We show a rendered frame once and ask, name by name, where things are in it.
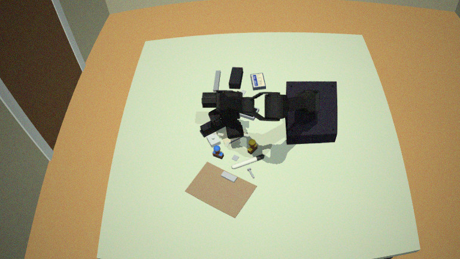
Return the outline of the brown clipboard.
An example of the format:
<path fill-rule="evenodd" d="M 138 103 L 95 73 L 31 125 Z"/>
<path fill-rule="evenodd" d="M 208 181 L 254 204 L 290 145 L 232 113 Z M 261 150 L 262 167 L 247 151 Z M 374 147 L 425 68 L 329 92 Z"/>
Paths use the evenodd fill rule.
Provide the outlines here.
<path fill-rule="evenodd" d="M 185 192 L 235 218 L 256 187 L 206 162 Z"/>

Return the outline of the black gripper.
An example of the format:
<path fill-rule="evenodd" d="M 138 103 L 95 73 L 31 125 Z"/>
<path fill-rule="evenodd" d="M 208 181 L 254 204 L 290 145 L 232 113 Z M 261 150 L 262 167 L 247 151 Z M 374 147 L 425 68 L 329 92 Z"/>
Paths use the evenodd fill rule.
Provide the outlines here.
<path fill-rule="evenodd" d="M 239 112 L 240 111 L 233 111 L 230 114 L 225 114 L 227 116 L 227 119 L 225 119 L 225 121 L 228 121 L 229 123 L 225 124 L 228 139 L 239 138 L 244 136 L 243 126 L 241 125 L 241 122 L 237 120 L 240 119 Z"/>

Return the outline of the white marker with black cap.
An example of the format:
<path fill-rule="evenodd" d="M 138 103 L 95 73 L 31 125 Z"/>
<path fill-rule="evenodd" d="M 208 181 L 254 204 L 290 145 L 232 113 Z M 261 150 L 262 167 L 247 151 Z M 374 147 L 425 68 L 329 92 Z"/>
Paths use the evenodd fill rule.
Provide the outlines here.
<path fill-rule="evenodd" d="M 245 161 L 243 161 L 243 162 L 239 162 L 239 163 L 237 163 L 237 164 L 234 164 L 234 165 L 232 165 L 232 168 L 235 169 L 235 168 L 244 166 L 244 165 L 246 165 L 246 164 L 249 164 L 249 163 L 251 163 L 251 162 L 258 161 L 258 160 L 263 159 L 263 158 L 264 158 L 264 155 L 258 155 L 258 156 L 256 156 L 256 157 L 250 158 L 250 159 L 245 160 Z"/>

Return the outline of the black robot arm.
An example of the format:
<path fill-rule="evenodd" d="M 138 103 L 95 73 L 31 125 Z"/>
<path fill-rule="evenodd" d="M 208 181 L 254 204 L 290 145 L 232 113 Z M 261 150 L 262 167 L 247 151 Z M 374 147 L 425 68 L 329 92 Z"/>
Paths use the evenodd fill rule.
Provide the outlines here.
<path fill-rule="evenodd" d="M 255 100 L 264 95 L 265 117 L 255 112 Z M 253 97 L 243 97 L 243 93 L 230 90 L 216 90 L 216 92 L 203 92 L 202 108 L 216 108 L 208 113 L 214 126 L 221 126 L 227 119 L 225 114 L 240 111 L 242 114 L 252 115 L 260 121 L 277 122 L 287 116 L 289 111 L 300 111 L 307 115 L 319 113 L 318 90 L 304 90 L 295 93 L 295 97 L 288 98 L 280 92 L 260 92 Z"/>

